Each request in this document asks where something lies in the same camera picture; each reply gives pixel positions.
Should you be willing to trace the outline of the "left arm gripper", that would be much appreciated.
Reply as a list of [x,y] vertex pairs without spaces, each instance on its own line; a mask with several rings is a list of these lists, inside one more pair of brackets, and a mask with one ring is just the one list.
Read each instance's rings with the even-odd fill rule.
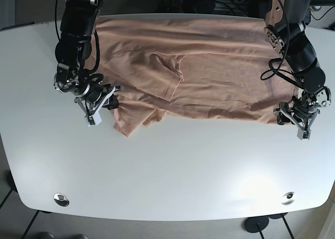
[[310,105],[306,100],[292,97],[288,102],[281,102],[278,108],[273,110],[273,113],[276,114],[278,125],[291,123],[298,129],[310,129],[320,110],[318,107]]

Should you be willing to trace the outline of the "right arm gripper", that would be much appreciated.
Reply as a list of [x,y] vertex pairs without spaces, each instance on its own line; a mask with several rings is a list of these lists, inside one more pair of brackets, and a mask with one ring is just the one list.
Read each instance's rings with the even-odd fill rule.
[[120,90],[121,86],[89,84],[83,94],[75,97],[74,103],[83,110],[85,117],[100,112],[101,108],[114,110],[119,107],[119,101],[114,93]]

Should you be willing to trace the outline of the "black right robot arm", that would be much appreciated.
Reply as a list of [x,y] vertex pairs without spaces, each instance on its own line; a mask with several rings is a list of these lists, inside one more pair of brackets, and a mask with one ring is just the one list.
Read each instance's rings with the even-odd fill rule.
[[100,46],[95,27],[102,5],[103,0],[65,0],[61,26],[56,28],[58,65],[53,86],[75,96],[74,102],[85,113],[89,126],[102,121],[102,108],[113,110],[119,106],[114,93],[120,87],[103,85],[104,76],[97,73]]

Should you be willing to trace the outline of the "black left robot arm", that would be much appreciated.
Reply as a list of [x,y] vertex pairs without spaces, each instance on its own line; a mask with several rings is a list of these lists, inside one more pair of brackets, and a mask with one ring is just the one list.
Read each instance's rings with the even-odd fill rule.
[[331,103],[331,92],[325,86],[326,76],[316,52],[308,40],[304,18],[311,0],[270,0],[265,15],[265,28],[270,44],[279,58],[269,61],[269,71],[302,90],[279,104],[275,110],[279,125],[292,123],[306,139],[310,126],[320,112]]

